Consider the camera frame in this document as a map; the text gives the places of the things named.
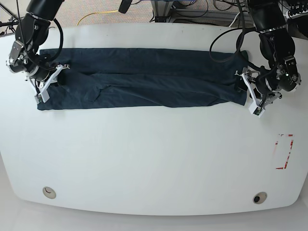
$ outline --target yellow cable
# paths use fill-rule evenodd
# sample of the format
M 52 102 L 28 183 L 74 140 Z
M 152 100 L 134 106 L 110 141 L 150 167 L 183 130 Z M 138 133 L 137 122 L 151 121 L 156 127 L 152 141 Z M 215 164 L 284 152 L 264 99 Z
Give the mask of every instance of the yellow cable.
M 79 23 L 86 17 L 92 15 L 92 14 L 98 14 L 98 13 L 116 13 L 118 11 L 105 11 L 105 12 L 94 12 L 94 13 L 89 13 L 88 15 L 84 16 L 82 19 L 80 19 L 80 21 L 77 23 L 77 26 L 79 25 Z

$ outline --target dark fabric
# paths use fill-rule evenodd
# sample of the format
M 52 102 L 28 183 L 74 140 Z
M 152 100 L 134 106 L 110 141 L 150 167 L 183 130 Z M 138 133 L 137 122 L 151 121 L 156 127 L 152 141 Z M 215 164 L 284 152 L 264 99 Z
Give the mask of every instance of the dark fabric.
M 56 49 L 42 50 L 54 55 Z M 214 53 L 216 58 L 228 53 Z M 222 64 L 207 51 L 166 49 L 63 49 L 56 60 L 70 64 L 50 86 L 50 99 L 39 110 L 132 106 L 194 107 L 234 102 L 245 104 L 246 92 L 237 92 L 235 72 L 239 57 Z

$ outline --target white table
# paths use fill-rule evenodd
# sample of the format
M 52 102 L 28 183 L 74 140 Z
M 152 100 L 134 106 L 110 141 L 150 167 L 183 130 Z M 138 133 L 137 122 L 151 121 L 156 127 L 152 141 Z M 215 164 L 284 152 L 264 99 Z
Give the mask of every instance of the white table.
M 81 26 L 64 29 L 64 47 L 207 51 L 225 30 L 183 24 Z M 215 50 L 234 51 L 237 36 L 226 35 Z M 250 115 L 248 105 L 234 103 L 38 111 L 24 75 L 5 66 L 13 41 L 0 40 L 0 151 L 21 199 L 140 215 L 236 213 L 297 200 L 308 172 L 307 41 L 295 39 L 303 84 L 270 105 L 261 119 Z M 58 44 L 59 33 L 52 30 L 42 48 Z M 247 35 L 243 49 L 252 62 L 267 66 L 257 34 Z M 273 154 L 278 134 L 294 134 L 287 169 L 276 169 L 289 147 L 279 146 Z M 56 191 L 54 200 L 43 195 L 45 186 Z M 268 198 L 256 205 L 259 192 Z

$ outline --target table surface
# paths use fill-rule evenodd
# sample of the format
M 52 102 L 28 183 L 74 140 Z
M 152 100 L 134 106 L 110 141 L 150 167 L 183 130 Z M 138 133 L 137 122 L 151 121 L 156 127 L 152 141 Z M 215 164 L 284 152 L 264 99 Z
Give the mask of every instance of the table surface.
M 225 27 L 106 24 L 64 29 L 65 48 L 168 48 L 207 51 Z M 239 32 L 217 42 L 233 52 Z M 308 42 L 295 39 L 303 84 L 263 117 L 249 104 L 38 111 L 23 74 L 5 66 L 14 37 L 0 41 L 0 152 L 13 190 L 24 200 L 89 211 L 208 215 L 293 204 L 308 172 Z M 50 31 L 41 48 L 57 48 Z M 245 38 L 250 60 L 267 66 L 257 34 Z M 287 169 L 276 169 L 288 156 Z M 57 197 L 48 199 L 43 187 Z M 259 192 L 268 194 L 253 203 Z

